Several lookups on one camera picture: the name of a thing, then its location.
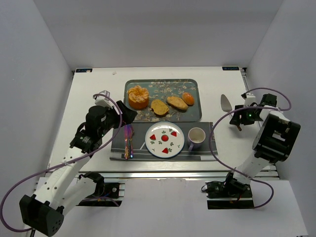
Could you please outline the small round glazed bun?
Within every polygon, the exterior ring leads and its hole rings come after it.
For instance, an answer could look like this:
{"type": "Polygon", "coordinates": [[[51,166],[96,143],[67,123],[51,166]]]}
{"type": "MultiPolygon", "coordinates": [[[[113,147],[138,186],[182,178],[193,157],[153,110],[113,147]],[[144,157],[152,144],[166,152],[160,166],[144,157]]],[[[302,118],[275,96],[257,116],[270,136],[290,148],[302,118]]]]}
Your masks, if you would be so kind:
{"type": "Polygon", "coordinates": [[[184,92],[182,94],[182,100],[188,105],[188,106],[192,106],[195,103],[195,99],[193,97],[192,94],[188,93],[188,92],[184,92]]]}

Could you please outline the long toasted bread roll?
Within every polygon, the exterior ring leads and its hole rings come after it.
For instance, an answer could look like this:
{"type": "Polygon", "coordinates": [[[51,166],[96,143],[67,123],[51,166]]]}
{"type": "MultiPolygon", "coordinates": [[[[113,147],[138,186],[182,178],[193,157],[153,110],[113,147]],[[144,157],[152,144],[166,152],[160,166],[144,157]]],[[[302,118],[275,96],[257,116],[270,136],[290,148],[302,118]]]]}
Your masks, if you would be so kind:
{"type": "Polygon", "coordinates": [[[175,96],[169,96],[167,97],[168,104],[172,105],[175,108],[178,108],[180,110],[187,110],[188,105],[183,101],[183,99],[175,96]]]}

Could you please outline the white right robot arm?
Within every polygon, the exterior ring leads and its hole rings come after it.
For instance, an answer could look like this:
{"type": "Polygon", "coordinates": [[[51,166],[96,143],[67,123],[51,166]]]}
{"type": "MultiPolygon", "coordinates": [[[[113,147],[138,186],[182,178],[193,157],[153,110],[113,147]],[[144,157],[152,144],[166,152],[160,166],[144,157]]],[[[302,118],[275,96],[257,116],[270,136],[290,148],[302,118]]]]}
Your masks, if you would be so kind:
{"type": "Polygon", "coordinates": [[[252,125],[261,122],[261,128],[253,145],[250,156],[226,176],[222,189],[226,195],[241,196],[250,187],[250,178],[256,176],[265,166],[285,161],[295,144],[300,132],[300,124],[287,119],[277,107],[277,96],[264,94],[259,104],[254,95],[243,94],[244,105],[236,105],[235,109],[245,110],[233,113],[230,120],[241,130],[241,125],[252,125]]]}

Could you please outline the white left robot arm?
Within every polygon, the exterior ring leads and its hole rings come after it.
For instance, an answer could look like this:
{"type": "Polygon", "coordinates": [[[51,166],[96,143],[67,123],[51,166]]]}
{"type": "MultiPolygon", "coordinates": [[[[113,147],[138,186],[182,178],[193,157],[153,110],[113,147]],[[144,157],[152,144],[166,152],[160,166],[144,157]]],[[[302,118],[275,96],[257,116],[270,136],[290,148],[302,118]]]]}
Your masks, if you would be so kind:
{"type": "Polygon", "coordinates": [[[107,132],[134,121],[136,111],[129,109],[122,101],[117,101],[117,106],[118,109],[102,105],[89,108],[85,122],[77,128],[62,159],[62,166],[54,169],[47,181],[31,196],[21,198],[19,206],[24,224],[52,237],[73,207],[85,197],[101,193],[104,179],[96,172],[88,172],[76,185],[69,185],[92,158],[92,153],[101,147],[107,132]]]}

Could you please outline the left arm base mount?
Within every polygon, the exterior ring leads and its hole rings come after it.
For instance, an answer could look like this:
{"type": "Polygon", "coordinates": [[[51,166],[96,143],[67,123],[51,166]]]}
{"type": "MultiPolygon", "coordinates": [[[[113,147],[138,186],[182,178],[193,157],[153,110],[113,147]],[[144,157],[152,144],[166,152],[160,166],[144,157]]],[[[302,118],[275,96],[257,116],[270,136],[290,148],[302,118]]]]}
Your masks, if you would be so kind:
{"type": "Polygon", "coordinates": [[[101,181],[101,174],[89,172],[80,174],[78,181],[82,178],[92,178],[97,181],[95,192],[83,199],[78,206],[90,207],[120,207],[125,191],[125,183],[117,181],[101,181]]]}

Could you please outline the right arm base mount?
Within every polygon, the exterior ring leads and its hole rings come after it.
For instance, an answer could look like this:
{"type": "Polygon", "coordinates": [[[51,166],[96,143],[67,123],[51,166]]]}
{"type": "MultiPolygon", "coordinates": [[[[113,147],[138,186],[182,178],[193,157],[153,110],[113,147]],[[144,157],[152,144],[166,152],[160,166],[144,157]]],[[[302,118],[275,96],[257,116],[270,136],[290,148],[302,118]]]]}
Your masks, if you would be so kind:
{"type": "Polygon", "coordinates": [[[207,196],[209,210],[253,209],[254,202],[251,187],[241,189],[228,182],[212,181],[201,187],[201,192],[207,196]]]}

